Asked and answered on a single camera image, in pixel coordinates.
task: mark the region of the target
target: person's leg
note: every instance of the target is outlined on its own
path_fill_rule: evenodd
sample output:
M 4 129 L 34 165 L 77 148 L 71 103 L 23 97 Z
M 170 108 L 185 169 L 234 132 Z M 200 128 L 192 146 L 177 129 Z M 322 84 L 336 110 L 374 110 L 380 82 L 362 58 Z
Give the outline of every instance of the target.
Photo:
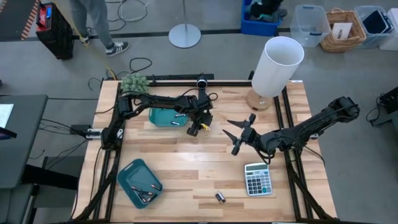
M 105 0 L 80 0 L 86 6 L 91 20 L 94 24 L 94 29 L 98 34 L 100 41 L 105 48 L 113 47 L 111 34 L 109 33 L 108 24 L 108 9 Z
M 83 38 L 88 37 L 88 31 L 86 26 L 87 23 L 86 7 L 82 5 L 80 0 L 70 0 L 70 7 L 72 9 L 72 18 L 77 28 L 77 31 L 80 33 L 80 35 Z

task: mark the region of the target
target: wicker basket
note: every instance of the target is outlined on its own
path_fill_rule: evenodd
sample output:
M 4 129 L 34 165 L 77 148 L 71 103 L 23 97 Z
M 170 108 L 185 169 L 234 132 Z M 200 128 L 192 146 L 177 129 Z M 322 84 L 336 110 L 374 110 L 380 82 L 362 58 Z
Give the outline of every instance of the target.
M 352 22 L 353 26 L 351 27 L 346 40 L 335 39 L 333 34 L 330 32 L 321 41 L 321 46 L 324 51 L 343 53 L 346 50 L 353 49 L 366 40 L 365 31 L 363 30 L 361 23 L 354 11 L 343 11 L 341 9 L 334 8 L 331 10 L 331 12 L 327 12 L 326 16 L 330 25 L 334 24 L 335 22 Z

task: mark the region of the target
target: wooden tabletop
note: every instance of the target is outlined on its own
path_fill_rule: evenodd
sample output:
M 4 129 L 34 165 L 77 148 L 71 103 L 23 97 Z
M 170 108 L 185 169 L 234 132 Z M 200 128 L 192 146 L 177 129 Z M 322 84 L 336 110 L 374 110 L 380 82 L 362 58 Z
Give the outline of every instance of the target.
M 117 82 L 103 83 L 96 111 L 106 111 L 114 105 Z M 151 87 L 150 94 L 178 96 L 189 87 Z M 253 125 L 264 134 L 279 129 L 275 106 L 265 111 L 253 111 L 245 96 L 250 87 L 208 87 L 207 93 L 217 93 L 211 131 L 200 131 L 197 137 L 186 134 L 188 123 L 182 128 L 158 128 L 148 120 L 149 110 L 127 121 L 119 170 L 134 159 L 141 158 L 164 185 L 164 193 L 145 209 L 137 209 L 123 189 L 116 184 L 112 222 L 259 222 L 294 221 L 294 212 L 284 155 L 277 152 L 270 164 L 273 193 L 264 197 L 249 197 L 244 184 L 244 165 L 262 162 L 255 150 L 242 146 L 237 156 L 231 155 L 232 144 L 226 129 L 240 136 L 241 129 L 226 120 L 243 121 L 250 113 L 257 114 Z M 303 83 L 287 85 L 294 123 L 311 117 Z M 284 113 L 285 126 L 287 119 Z M 111 121 L 112 111 L 95 115 L 93 127 L 105 128 Z M 74 217 L 79 215 L 90 201 L 93 171 L 100 141 L 90 141 L 80 176 L 78 203 Z M 309 141 L 308 147 L 320 153 L 317 141 Z M 96 166 L 94 192 L 100 179 L 104 152 L 101 151 Z M 322 161 L 306 150 L 302 153 L 303 168 L 309 191 L 331 216 L 336 216 L 333 199 Z M 226 203 L 215 198 L 222 192 Z M 302 216 L 305 217 L 302 194 L 298 197 Z M 108 191 L 105 192 L 99 217 L 104 217 Z

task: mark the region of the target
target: white sneaker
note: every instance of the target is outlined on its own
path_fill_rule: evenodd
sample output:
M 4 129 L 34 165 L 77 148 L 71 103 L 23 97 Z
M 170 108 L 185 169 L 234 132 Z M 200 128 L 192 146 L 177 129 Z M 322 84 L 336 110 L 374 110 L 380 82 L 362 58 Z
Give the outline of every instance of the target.
M 107 56 L 109 57 L 113 57 L 115 55 L 118 55 L 122 52 L 124 52 L 125 50 L 127 50 L 129 48 L 129 43 L 128 42 L 116 42 L 113 44 L 113 47 L 110 49 L 106 49 L 105 53 Z

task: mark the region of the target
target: wooden lamp base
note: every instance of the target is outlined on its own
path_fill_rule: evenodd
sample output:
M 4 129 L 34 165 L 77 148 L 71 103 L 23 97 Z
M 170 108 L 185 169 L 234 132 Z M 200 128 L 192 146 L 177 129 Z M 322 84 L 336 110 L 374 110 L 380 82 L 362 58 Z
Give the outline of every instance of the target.
M 264 111 L 271 105 L 272 98 L 260 96 L 252 89 L 246 96 L 246 103 L 252 110 Z

